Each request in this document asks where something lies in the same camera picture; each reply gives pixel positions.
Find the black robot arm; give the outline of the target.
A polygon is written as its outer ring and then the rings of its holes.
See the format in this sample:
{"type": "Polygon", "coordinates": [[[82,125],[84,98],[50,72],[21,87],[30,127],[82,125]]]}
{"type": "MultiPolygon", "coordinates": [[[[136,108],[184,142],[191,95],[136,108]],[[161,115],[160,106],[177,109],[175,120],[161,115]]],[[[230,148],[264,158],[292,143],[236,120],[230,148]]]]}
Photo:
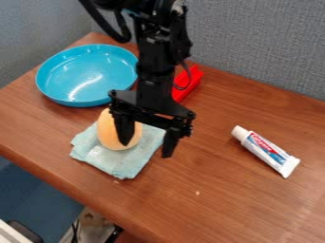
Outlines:
{"type": "Polygon", "coordinates": [[[172,91],[177,85],[175,67],[185,63],[191,41],[187,36],[184,0],[78,0],[88,15],[120,44],[137,44],[137,89],[111,90],[109,112],[117,140],[128,144],[136,124],[164,131],[161,156],[172,156],[181,138],[191,135],[195,113],[180,106],[172,91]]]}

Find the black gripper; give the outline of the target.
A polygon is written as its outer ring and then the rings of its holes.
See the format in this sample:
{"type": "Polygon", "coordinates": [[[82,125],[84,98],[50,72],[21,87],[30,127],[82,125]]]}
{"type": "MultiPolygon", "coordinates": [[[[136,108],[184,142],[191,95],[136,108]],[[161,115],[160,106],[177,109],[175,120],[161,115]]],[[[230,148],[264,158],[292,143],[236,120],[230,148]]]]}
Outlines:
{"type": "Polygon", "coordinates": [[[161,157],[172,156],[179,139],[188,137],[195,113],[173,101],[171,91],[173,77],[137,78],[136,90],[111,90],[109,111],[119,142],[127,146],[135,134],[135,122],[141,122],[165,131],[161,157]]]}

